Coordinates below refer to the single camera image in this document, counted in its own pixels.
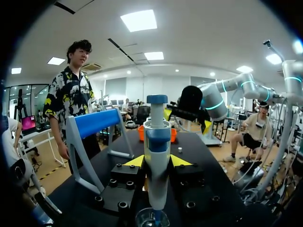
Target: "man's hair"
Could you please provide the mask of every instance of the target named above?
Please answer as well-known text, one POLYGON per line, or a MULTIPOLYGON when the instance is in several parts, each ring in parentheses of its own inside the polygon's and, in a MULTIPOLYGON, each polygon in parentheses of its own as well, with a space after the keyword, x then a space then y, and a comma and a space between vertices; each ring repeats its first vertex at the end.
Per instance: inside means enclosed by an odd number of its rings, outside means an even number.
POLYGON ((262 102, 260 102, 260 108, 265 108, 265 109, 269 109, 269 105, 267 104, 267 102, 264 102, 264 101, 262 101, 262 102))
POLYGON ((71 62, 71 59, 69 57, 70 53, 75 53, 77 49, 83 49, 87 51, 88 53, 91 53, 91 43, 84 39, 77 42, 74 42, 67 50, 66 56, 67 56, 67 63, 69 64, 71 62))

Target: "computer screen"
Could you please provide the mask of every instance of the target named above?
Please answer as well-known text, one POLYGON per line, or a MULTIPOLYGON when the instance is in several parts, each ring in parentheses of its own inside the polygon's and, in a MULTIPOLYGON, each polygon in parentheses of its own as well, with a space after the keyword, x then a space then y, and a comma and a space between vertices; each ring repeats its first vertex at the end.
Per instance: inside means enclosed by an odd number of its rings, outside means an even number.
POLYGON ((22 130, 23 131, 36 127, 34 116, 28 116, 28 117, 22 118, 21 123, 22 123, 22 130))

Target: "seated person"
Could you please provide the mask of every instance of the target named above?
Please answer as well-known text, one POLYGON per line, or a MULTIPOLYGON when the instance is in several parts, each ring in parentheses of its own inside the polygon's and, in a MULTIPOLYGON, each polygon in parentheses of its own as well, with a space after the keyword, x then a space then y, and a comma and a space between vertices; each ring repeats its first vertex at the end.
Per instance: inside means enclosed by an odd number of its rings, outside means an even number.
POLYGON ((252 114, 248 119, 243 121, 242 126, 247 128, 246 133, 235 134, 231 139, 232 144, 232 155, 223 159, 224 162, 235 162, 236 161, 236 150, 238 142, 242 146, 247 146, 253 150, 253 153, 256 152, 257 160, 260 160, 266 145, 263 144, 260 147, 264 133, 266 131, 267 141, 271 140, 272 128, 267 117, 269 106, 266 102, 260 103, 259 113, 252 114))
POLYGON ((125 103, 122 105, 122 111, 127 112, 125 117, 126 117, 127 120, 130 120, 131 116, 129 114, 132 112, 132 109, 128 108, 128 102, 129 102, 129 99, 127 98, 125 103))
POLYGON ((35 174, 31 162, 27 159, 20 158, 17 152, 18 141, 20 138, 22 124, 15 119, 11 119, 7 116, 1 115, 1 139, 3 144, 4 156, 7 161, 8 168, 12 175, 12 181, 15 186, 23 187, 23 185, 31 178, 36 189, 45 195, 45 189, 41 187, 39 180, 35 174), (12 139, 12 132, 15 132, 15 140, 12 139), (24 168, 22 176, 15 176, 16 171, 24 168))

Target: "white desk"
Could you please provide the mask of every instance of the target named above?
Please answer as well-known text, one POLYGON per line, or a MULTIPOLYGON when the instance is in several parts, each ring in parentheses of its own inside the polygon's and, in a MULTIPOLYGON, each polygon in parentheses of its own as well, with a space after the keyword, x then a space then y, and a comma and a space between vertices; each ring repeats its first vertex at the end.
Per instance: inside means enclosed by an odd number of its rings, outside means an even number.
POLYGON ((26 135, 26 136, 23 136, 23 138, 22 138, 22 139, 19 139, 19 142, 18 142, 18 144, 19 144, 19 149, 18 149, 19 154, 21 155, 21 157, 25 157, 25 158, 28 160, 28 157, 27 157, 27 151, 28 151, 28 150, 32 149, 33 147, 39 146, 39 145, 41 145, 41 144, 43 144, 43 143, 49 142, 49 145, 51 146, 51 150, 52 150, 53 157, 54 157, 55 161, 57 161, 58 163, 60 163, 60 165, 62 165, 64 168, 66 168, 65 163, 64 163, 62 157, 60 156, 61 161, 58 160, 58 159, 56 158, 54 152, 53 152, 53 147, 52 147, 51 140, 54 139, 54 137, 51 137, 51 136, 50 136, 50 132, 51 132, 51 129, 47 129, 47 130, 44 130, 44 131, 42 131, 42 132, 37 132, 37 131, 35 131, 35 132, 31 133, 31 134, 28 134, 28 135, 26 135), (43 134, 46 134, 46 133, 47 133, 47 139, 45 139, 45 140, 43 140, 43 141, 41 141, 41 142, 38 142, 38 143, 34 144, 33 147, 29 147, 29 148, 27 148, 27 149, 24 149, 24 150, 23 150, 23 151, 24 151, 24 155, 22 154, 22 151, 21 151, 22 143, 31 140, 33 137, 40 136, 40 135, 43 135, 43 134))

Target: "black table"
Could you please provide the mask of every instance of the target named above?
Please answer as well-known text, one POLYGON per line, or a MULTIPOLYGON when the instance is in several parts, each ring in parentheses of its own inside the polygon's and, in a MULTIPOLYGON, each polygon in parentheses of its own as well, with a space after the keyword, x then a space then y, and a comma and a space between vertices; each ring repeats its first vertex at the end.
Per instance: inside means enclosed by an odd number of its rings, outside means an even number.
MULTIPOLYGON (((135 157, 144 153, 143 143, 139 141, 137 131, 129 131, 127 136, 130 140, 131 147, 135 157)), ((201 165, 205 173, 205 182, 211 187, 212 191, 220 196, 222 212, 238 212, 243 211, 245 206, 233 187, 231 181, 222 170, 217 160, 213 157, 207 146, 194 133, 181 133, 177 135, 178 143, 171 145, 171 154, 174 154, 190 163, 201 165), (178 147, 182 147, 183 153, 178 153, 178 147)), ((113 149, 121 152, 126 151, 124 139, 118 138, 113 142, 113 149)), ((110 180, 110 171, 117 163, 125 163, 128 159, 122 157, 109 156, 107 149, 98 153, 91 159, 91 163, 104 185, 110 180)), ((80 168, 81 176, 91 182, 85 169, 80 168)), ((62 185, 49 195, 53 203, 62 211, 67 212, 77 204, 91 206, 93 198, 96 195, 75 182, 74 177, 69 177, 62 185)), ((181 225, 181 219, 177 202, 174 199, 172 188, 169 184, 167 202, 164 208, 171 226, 178 227, 181 225)))

